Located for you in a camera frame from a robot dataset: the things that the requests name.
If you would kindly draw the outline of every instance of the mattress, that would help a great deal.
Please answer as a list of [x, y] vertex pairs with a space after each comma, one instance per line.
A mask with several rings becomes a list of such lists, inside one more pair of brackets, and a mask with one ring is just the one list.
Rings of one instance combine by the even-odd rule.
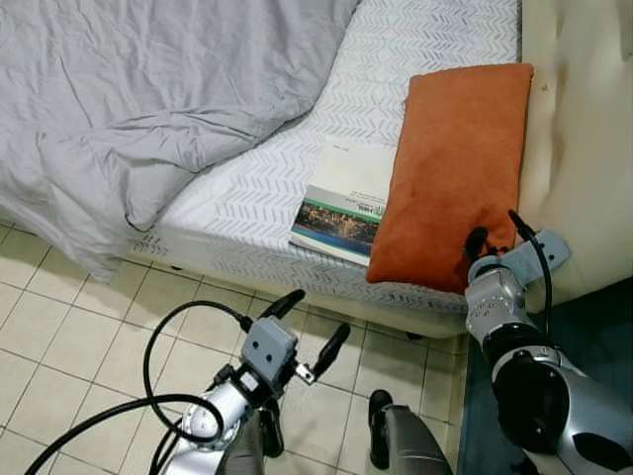
[[517, 61], [520, 0], [362, 0], [315, 107], [198, 176], [134, 252], [366, 302], [465, 312], [462, 296], [368, 284], [362, 266], [289, 244], [328, 138], [397, 145], [411, 76]]

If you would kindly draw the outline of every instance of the orange pillow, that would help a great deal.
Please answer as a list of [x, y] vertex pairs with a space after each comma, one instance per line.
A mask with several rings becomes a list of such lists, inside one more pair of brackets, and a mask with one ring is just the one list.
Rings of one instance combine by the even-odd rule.
[[415, 76], [389, 201], [372, 245], [368, 282], [463, 293], [462, 248], [477, 227], [487, 246], [513, 246], [507, 210], [518, 200], [530, 64]]

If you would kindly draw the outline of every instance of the book cover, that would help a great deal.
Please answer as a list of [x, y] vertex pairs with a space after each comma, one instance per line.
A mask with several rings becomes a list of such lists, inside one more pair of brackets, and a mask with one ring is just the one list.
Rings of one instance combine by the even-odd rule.
[[396, 149], [329, 140], [291, 230], [291, 243], [369, 265]]

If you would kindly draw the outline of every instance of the gray duvet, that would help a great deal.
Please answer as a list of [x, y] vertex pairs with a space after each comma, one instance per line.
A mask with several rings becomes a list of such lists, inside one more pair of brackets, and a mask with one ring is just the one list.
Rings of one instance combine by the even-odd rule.
[[108, 280], [203, 168], [313, 105], [358, 0], [4, 0], [0, 207]]

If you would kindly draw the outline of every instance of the tile floor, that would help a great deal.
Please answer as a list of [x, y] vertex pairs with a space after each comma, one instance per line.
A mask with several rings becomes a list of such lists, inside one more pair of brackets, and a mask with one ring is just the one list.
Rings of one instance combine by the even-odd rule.
[[[141, 356], [150, 329], [194, 298], [255, 317], [272, 297], [138, 259], [125, 262], [105, 287], [39, 238], [0, 223], [1, 473], [22, 475], [71, 426], [142, 396]], [[315, 361], [340, 318], [306, 305], [292, 312], [287, 320], [301, 337], [301, 360]], [[158, 392], [198, 393], [219, 368], [236, 362], [242, 342], [220, 312], [191, 310], [158, 340], [153, 383]], [[353, 321], [322, 380], [312, 388], [291, 383], [282, 405], [287, 451], [268, 460], [267, 471], [380, 473], [367, 456], [367, 398], [375, 388], [391, 390], [419, 413], [454, 463], [461, 349], [459, 338], [408, 341], [403, 333]], [[41, 473], [140, 475], [161, 433], [151, 412], [129, 413], [74, 440]]]

